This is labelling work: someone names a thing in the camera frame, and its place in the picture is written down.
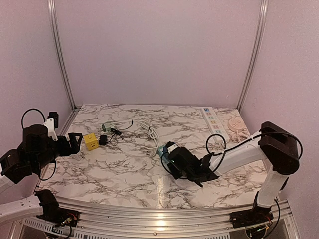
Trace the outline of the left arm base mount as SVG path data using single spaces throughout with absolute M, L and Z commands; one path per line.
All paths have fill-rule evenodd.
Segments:
M 57 226 L 77 226 L 80 213 L 76 210 L 60 207 L 50 190 L 36 191 L 35 196 L 38 197 L 39 205 L 43 210 L 40 215 L 36 216 L 37 218 L 55 223 Z

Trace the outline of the long white power strip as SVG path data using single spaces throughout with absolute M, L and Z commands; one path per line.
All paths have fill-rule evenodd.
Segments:
M 214 108 L 212 107 L 202 107 L 201 113 L 204 120 L 211 132 L 211 134 L 219 134 L 223 136 L 226 142 L 229 141 L 229 135 L 227 134 L 221 120 L 218 118 Z

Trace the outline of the teal power strip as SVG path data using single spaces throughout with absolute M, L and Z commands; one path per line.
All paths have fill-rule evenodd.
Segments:
M 161 151 L 160 151 L 160 149 L 161 149 L 162 147 L 163 147 L 163 145 L 157 148 L 156 154 L 157 154 L 159 157 L 162 157 L 162 155 L 163 155 L 163 154 L 161 153 Z

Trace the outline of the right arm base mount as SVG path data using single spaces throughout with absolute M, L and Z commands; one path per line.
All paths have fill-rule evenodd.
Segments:
M 232 212 L 230 214 L 230 222 L 233 228 L 248 227 L 271 221 L 274 218 L 271 207 L 263 208 L 257 205 L 257 197 L 258 194 L 255 196 L 251 209 Z

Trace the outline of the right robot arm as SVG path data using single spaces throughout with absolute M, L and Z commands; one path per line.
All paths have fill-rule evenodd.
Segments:
M 270 121 L 262 123 L 261 129 L 244 142 L 221 152 L 207 151 L 201 159 L 187 148 L 169 141 L 161 150 L 160 161 L 164 169 L 175 179 L 194 182 L 199 187 L 204 182 L 218 179 L 223 174 L 259 160 L 267 160 L 269 170 L 261 189 L 256 194 L 254 207 L 247 212 L 247 219 L 259 222 L 271 206 L 288 178 L 300 167 L 304 149 L 294 135 Z

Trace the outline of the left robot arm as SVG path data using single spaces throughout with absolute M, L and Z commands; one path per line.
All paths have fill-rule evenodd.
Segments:
M 0 191 L 4 193 L 11 185 L 18 184 L 32 174 L 41 175 L 48 164 L 56 164 L 58 157 L 77 154 L 80 151 L 83 135 L 69 133 L 67 137 L 56 136 L 48 127 L 35 124 L 24 128 L 22 143 L 9 150 L 0 159 Z M 61 208 L 48 190 L 39 190 L 30 196 L 0 206 L 1 223 L 36 216 L 40 219 L 64 224 L 66 219 L 75 219 L 75 213 Z

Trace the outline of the white cube socket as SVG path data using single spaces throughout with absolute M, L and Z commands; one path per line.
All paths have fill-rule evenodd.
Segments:
M 82 154 L 78 153 L 78 154 L 73 154 L 72 155 L 72 158 L 77 160 L 77 161 L 80 161 L 82 159 Z

